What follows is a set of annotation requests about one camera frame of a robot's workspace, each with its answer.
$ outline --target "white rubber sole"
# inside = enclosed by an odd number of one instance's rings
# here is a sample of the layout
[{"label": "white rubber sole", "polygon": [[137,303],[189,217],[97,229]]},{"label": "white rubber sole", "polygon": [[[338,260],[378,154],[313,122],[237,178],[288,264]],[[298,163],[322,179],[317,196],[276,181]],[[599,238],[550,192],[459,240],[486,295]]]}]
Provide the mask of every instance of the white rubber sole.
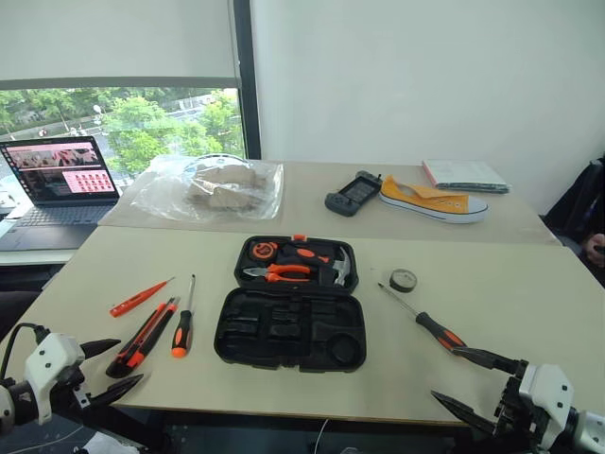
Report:
[{"label": "white rubber sole", "polygon": [[409,211],[415,211],[424,216],[428,216],[432,219],[440,220],[442,222],[449,222],[451,224],[470,224],[472,222],[479,222],[485,218],[488,212],[488,204],[481,199],[476,197],[469,197],[469,213],[458,214],[458,213],[443,213],[442,211],[431,210],[429,208],[422,208],[421,206],[414,205],[413,203],[407,203],[405,201],[398,201],[383,195],[381,192],[380,199],[389,205],[396,206],[397,208],[404,208]]}]

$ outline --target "green foliage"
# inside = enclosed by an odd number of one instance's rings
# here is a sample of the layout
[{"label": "green foliage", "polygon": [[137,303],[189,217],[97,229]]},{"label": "green foliage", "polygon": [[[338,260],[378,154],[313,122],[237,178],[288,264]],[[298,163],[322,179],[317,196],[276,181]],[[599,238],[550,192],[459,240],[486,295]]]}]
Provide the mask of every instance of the green foliage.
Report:
[{"label": "green foliage", "polygon": [[69,131],[66,118],[78,111],[69,91],[59,88],[30,90],[29,96],[35,108],[44,112],[46,116],[58,116],[65,130]]},{"label": "green foliage", "polygon": [[201,126],[208,135],[216,138],[222,152],[243,155],[244,139],[236,98],[222,90],[214,90],[212,96],[215,101],[204,109],[199,121]]},{"label": "green foliage", "polygon": [[116,99],[112,111],[104,115],[103,126],[115,152],[110,165],[131,176],[145,170],[158,154],[170,153],[168,144],[175,142],[180,132],[177,120],[156,102],[139,96]]},{"label": "green foliage", "polygon": [[20,92],[0,91],[0,126],[8,133],[10,133],[9,128],[14,125],[13,113],[10,111],[10,107],[22,100],[23,97]]},{"label": "green foliage", "polygon": [[[197,121],[180,121],[167,110],[178,110],[177,99],[212,95]],[[242,124],[233,90],[189,87],[104,87],[0,91],[0,127],[10,132],[15,114],[35,111],[48,125],[62,121],[66,131],[95,115],[93,106],[103,110],[101,122],[115,157],[108,164],[135,176],[145,170],[158,154],[179,153],[202,156],[231,153],[244,156]],[[193,102],[185,101],[185,108]]]},{"label": "green foliage", "polygon": [[206,135],[206,129],[195,121],[183,123],[180,136],[182,153],[187,156],[203,156],[222,152],[222,146],[215,137]]}]

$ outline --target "clear plastic bag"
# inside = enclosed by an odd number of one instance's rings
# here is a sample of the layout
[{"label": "clear plastic bag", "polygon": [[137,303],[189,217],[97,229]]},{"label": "clear plastic bag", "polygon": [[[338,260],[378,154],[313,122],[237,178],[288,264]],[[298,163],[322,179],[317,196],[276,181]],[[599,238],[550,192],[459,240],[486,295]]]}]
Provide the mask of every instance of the clear plastic bag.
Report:
[{"label": "clear plastic bag", "polygon": [[167,154],[156,156],[140,178],[146,183],[131,205],[160,218],[272,219],[282,202],[284,167],[229,154]]}]

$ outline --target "open tool kit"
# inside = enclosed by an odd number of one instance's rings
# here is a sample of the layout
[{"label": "open tool kit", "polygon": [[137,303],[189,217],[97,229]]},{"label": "open tool kit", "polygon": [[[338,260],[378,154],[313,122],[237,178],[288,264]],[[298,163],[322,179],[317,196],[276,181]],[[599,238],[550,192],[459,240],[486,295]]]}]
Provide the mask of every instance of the open tool kit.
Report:
[{"label": "open tool kit", "polygon": [[215,349],[227,362],[351,372],[366,357],[353,248],[306,236],[253,236],[237,259]]}]

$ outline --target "laptop screen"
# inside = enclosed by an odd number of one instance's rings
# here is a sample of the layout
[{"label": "laptop screen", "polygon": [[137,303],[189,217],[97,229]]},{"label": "laptop screen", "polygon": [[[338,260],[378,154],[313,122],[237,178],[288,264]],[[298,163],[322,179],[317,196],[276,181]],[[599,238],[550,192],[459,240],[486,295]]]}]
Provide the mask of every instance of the laptop screen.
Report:
[{"label": "laptop screen", "polygon": [[2,142],[0,152],[34,203],[119,197],[93,137]]}]

